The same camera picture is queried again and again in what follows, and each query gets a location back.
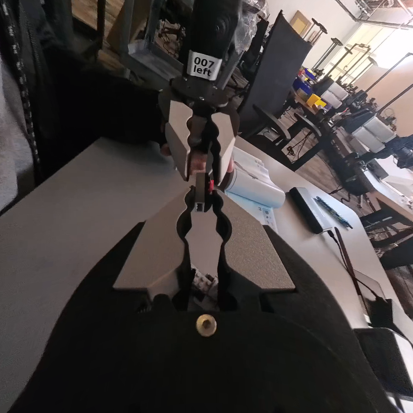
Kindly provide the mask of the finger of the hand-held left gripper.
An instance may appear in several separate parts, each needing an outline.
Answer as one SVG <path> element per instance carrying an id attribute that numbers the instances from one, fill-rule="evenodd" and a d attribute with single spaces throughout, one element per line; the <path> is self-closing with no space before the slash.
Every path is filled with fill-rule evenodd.
<path id="1" fill-rule="evenodd" d="M 188 121 L 193 117 L 193 111 L 183 102 L 171 100 L 168 121 L 165 126 L 166 140 L 174 164 L 184 181 L 189 180 L 189 158 L 191 148 L 188 143 L 190 129 Z"/>
<path id="2" fill-rule="evenodd" d="M 239 126 L 237 111 L 213 113 L 205 125 L 203 142 L 207 148 L 206 172 L 215 185 L 220 185 L 227 174 Z"/>

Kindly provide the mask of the white storage boxes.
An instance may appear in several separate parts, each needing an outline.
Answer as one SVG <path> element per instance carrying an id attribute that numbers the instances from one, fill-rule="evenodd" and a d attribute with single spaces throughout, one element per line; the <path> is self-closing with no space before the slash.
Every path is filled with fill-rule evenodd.
<path id="1" fill-rule="evenodd" d="M 373 153 L 385 148 L 385 144 L 396 137 L 396 133 L 379 117 L 372 117 L 351 134 Z"/>

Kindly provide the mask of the brick instruction booklet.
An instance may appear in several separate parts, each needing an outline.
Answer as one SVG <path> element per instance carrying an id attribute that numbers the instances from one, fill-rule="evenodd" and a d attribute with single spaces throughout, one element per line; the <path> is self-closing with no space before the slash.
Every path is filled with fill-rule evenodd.
<path id="1" fill-rule="evenodd" d="M 285 192 L 272 182 L 259 158 L 234 147 L 232 159 L 233 171 L 226 174 L 220 187 L 237 205 L 277 233 L 274 210 L 284 205 Z"/>

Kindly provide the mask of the person's grey sweater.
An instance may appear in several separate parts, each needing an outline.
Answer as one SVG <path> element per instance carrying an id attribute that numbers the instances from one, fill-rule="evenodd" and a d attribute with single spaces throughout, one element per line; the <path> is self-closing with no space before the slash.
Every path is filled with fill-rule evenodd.
<path id="1" fill-rule="evenodd" d="M 28 78 L 23 62 L 19 7 L 1 1 L 0 58 L 0 209 L 4 213 L 36 184 L 40 159 Z"/>

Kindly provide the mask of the row of background work tables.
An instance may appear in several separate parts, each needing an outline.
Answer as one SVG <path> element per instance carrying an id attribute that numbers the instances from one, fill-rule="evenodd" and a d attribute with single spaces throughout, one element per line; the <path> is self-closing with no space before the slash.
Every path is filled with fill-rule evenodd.
<path id="1" fill-rule="evenodd" d="M 371 195 L 380 209 L 362 217 L 367 228 L 378 223 L 401 223 L 412 227 L 412 144 L 395 143 L 401 138 L 386 125 L 381 113 L 408 93 L 406 88 L 359 128 L 348 133 L 343 127 L 334 132 L 333 144 L 324 152 L 339 178 L 341 188 L 354 196 Z M 406 195 L 397 186 L 406 188 Z"/>

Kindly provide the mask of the grey utility cart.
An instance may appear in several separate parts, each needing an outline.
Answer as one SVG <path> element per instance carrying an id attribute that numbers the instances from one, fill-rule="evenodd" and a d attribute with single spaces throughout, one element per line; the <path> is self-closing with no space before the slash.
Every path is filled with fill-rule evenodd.
<path id="1" fill-rule="evenodd" d="M 106 40 L 127 76 L 162 89 L 181 75 L 177 55 L 192 9 L 193 1 L 185 0 L 123 2 Z"/>

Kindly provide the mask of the grey desk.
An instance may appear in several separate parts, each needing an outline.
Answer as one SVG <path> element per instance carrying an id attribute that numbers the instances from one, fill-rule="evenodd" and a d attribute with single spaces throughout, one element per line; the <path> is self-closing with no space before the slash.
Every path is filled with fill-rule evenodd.
<path id="1" fill-rule="evenodd" d="M 237 138 L 283 191 L 307 188 L 354 227 L 342 230 L 354 268 L 375 279 L 401 308 L 357 214 Z M 154 144 L 99 139 L 1 216 L 1 412 L 33 374 L 68 300 L 92 267 L 137 223 L 189 186 Z M 367 326 L 358 297 L 328 235 L 313 235 L 289 197 L 274 210 L 277 233 L 323 279 L 350 325 Z"/>

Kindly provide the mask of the small black red brick assembly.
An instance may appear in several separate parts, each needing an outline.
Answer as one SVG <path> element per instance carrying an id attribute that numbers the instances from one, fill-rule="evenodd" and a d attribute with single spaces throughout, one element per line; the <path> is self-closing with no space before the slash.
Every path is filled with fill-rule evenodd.
<path id="1" fill-rule="evenodd" d="M 208 173 L 197 173 L 195 177 L 194 211 L 197 213 L 208 212 L 214 201 L 214 190 L 208 193 L 208 183 L 212 179 Z"/>

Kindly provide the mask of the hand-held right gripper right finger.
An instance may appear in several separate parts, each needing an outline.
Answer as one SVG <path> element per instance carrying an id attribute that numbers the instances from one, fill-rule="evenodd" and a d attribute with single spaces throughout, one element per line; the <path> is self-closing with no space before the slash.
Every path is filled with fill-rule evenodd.
<path id="1" fill-rule="evenodd" d="M 293 291 L 295 285 L 264 226 L 221 191 L 212 193 L 211 204 L 222 239 L 219 294 Z"/>

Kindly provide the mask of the black power adapter box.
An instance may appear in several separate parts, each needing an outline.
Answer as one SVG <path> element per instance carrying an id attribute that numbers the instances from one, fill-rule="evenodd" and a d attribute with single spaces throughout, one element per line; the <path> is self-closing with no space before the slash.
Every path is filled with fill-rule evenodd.
<path id="1" fill-rule="evenodd" d="M 401 330 L 405 312 L 394 300 L 377 297 L 374 301 L 368 300 L 368 316 L 371 327 L 396 331 Z"/>

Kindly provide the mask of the dark grey office chair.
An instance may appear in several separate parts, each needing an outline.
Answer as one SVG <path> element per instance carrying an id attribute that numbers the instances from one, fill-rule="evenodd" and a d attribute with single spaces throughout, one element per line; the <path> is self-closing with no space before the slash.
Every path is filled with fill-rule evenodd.
<path id="1" fill-rule="evenodd" d="M 316 138 L 322 136 L 313 122 L 298 113 L 294 113 L 296 122 L 289 128 L 279 120 L 287 110 L 285 103 L 310 49 L 310 43 L 297 34 L 280 12 L 238 108 L 241 138 L 294 172 L 319 149 L 314 147 L 314 154 L 304 155 L 295 162 L 290 161 L 282 149 L 303 129 L 308 129 Z"/>

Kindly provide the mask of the black silver power bank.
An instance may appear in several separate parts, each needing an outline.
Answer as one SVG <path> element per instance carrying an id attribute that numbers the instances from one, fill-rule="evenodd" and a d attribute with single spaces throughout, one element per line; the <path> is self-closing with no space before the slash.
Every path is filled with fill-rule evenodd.
<path id="1" fill-rule="evenodd" d="M 289 194 L 312 233 L 318 235 L 333 229 L 320 206 L 306 188 L 293 187 Z"/>

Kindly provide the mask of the person's left hand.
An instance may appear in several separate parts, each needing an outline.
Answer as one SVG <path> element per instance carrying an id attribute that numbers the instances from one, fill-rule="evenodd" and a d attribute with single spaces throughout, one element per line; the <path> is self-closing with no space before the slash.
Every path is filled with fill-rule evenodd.
<path id="1" fill-rule="evenodd" d="M 170 147 L 167 143 L 163 144 L 160 147 L 160 152 L 165 157 L 172 156 Z M 196 175 L 197 173 L 206 173 L 206 169 L 207 169 L 207 155 L 199 151 L 192 152 L 190 163 L 189 163 L 189 169 L 188 169 L 189 175 L 193 176 L 193 175 Z"/>

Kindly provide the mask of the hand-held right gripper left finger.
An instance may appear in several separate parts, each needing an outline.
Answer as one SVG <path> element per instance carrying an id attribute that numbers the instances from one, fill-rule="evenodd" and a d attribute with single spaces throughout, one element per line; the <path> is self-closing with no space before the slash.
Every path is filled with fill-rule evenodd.
<path id="1" fill-rule="evenodd" d="M 176 295 L 193 282 L 186 235 L 192 227 L 194 187 L 188 187 L 148 218 L 113 288 L 146 295 Z"/>

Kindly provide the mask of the blue pen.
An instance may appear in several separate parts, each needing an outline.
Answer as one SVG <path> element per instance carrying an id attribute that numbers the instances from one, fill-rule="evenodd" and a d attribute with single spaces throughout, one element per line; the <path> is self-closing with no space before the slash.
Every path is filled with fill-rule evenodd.
<path id="1" fill-rule="evenodd" d="M 345 228 L 353 229 L 352 225 L 341 216 L 335 209 L 333 209 L 328 203 L 326 203 L 322 198 L 315 197 L 314 200 L 318 203 L 331 217 L 333 217 L 340 225 Z"/>

